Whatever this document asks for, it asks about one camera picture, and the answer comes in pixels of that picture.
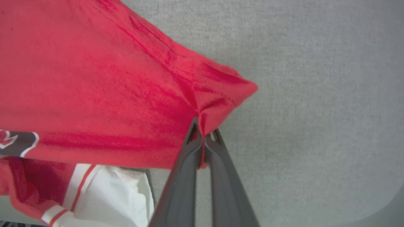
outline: red stripe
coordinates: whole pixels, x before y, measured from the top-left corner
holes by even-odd
[[[72,204],[72,209],[71,209],[72,212],[74,212],[74,209],[76,208],[78,198],[80,197],[81,189],[83,188],[83,185],[86,182],[87,177],[90,175],[90,173],[94,169],[94,167],[95,167],[95,165],[91,165],[90,168],[88,168],[88,170],[86,171],[86,173],[83,176],[83,179],[80,182],[80,185],[78,186],[77,194],[76,194],[76,197],[74,198],[74,201]]]
[[[66,209],[64,209],[64,210],[62,210],[61,212],[59,212],[57,215],[55,215],[53,218],[52,218],[52,220],[49,222],[49,226],[53,226],[53,224],[55,223],[55,221],[58,219],[58,218],[60,218],[60,216],[62,216],[64,213],[66,213],[67,212],[67,210]]]

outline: gray fabric surface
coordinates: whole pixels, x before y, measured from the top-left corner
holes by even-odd
[[[344,223],[338,227],[403,227],[404,226],[404,185],[393,200],[380,211],[364,219]]]
[[[329,226],[404,182],[404,1],[124,0],[259,91],[220,127],[262,226]],[[152,170],[160,197],[168,171]],[[211,224],[209,171],[197,226]]]

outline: white stripe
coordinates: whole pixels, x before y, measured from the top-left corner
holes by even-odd
[[[42,215],[41,220],[44,221],[46,224],[49,224],[53,217],[55,217],[58,213],[64,210],[63,207],[59,205],[54,205],[53,207],[49,208],[45,213]]]
[[[74,198],[76,198],[78,186],[80,185],[84,174],[87,172],[90,166],[90,164],[77,164],[74,168],[74,172],[72,178],[70,179],[65,199],[63,201],[63,207],[65,207],[67,210],[72,210],[72,205]]]
[[[80,206],[80,204],[82,203],[82,201],[84,199],[84,195],[86,193],[88,186],[90,185],[91,181],[93,180],[93,178],[95,177],[97,172],[101,169],[101,167],[102,167],[102,165],[96,165],[94,167],[94,169],[88,175],[86,181],[83,184],[83,187],[81,188],[80,196],[78,197],[78,201],[77,201],[77,204],[76,204],[76,207],[74,210],[78,210],[78,207]]]
[[[90,164],[77,164],[76,167],[74,168],[74,172],[72,178],[70,179],[65,199],[63,201],[63,207],[65,207],[67,210],[72,210],[73,201],[76,198],[78,187],[83,180],[84,174],[87,172],[90,166],[91,166]],[[102,166],[100,165],[96,165],[94,167],[94,169],[88,175],[83,187],[81,188],[80,195],[84,195],[91,180],[94,178],[94,176],[101,167]],[[80,203],[81,199],[82,196],[79,196],[79,200],[77,201],[76,206]]]
[[[25,157],[25,155],[26,155],[32,148],[36,147],[36,145],[38,144],[39,135],[36,134],[35,132],[32,132],[32,133],[35,135],[35,141],[34,141],[34,143],[32,144],[31,147],[25,149],[25,150],[21,153],[20,157],[22,157],[22,158]]]
[[[58,219],[55,220],[52,227],[75,227],[72,225],[64,225],[64,223],[68,222],[69,220],[74,220],[74,215],[72,212],[67,211],[66,213],[62,214]]]

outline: clothing pile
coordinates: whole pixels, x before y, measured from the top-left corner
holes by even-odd
[[[147,226],[146,176],[112,166],[171,168],[257,90],[119,0],[1,1],[0,62],[0,195],[50,226]]]

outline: gray floor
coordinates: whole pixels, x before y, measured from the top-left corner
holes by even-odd
[[[403,227],[404,185],[393,200],[380,211],[364,219],[344,223],[338,227]]]
[[[124,0],[259,91],[220,128],[262,226],[362,219],[404,182],[404,1]],[[168,171],[152,170],[157,199]],[[209,171],[197,226],[211,223]]]

